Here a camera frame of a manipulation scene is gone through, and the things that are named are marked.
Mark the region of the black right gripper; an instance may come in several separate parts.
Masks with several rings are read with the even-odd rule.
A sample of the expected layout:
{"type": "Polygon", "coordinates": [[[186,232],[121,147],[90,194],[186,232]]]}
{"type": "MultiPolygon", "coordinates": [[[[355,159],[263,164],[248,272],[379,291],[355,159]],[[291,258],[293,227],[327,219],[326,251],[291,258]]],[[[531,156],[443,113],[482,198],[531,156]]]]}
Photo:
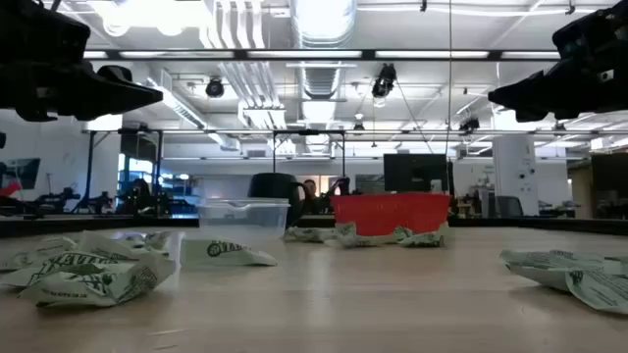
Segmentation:
{"type": "Polygon", "coordinates": [[[577,118],[627,108],[627,6],[596,10],[552,36],[560,61],[488,93],[517,122],[577,118]]]}

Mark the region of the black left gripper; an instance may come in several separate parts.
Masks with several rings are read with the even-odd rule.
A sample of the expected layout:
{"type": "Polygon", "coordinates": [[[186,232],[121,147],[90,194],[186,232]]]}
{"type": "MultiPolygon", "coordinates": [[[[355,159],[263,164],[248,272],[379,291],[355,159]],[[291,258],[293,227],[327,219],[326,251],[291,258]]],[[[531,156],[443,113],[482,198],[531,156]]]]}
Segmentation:
{"type": "Polygon", "coordinates": [[[90,29],[41,1],[1,3],[1,107],[28,122],[56,116],[93,121],[163,100],[163,92],[132,81],[130,69],[95,72],[83,60],[90,29]]]}

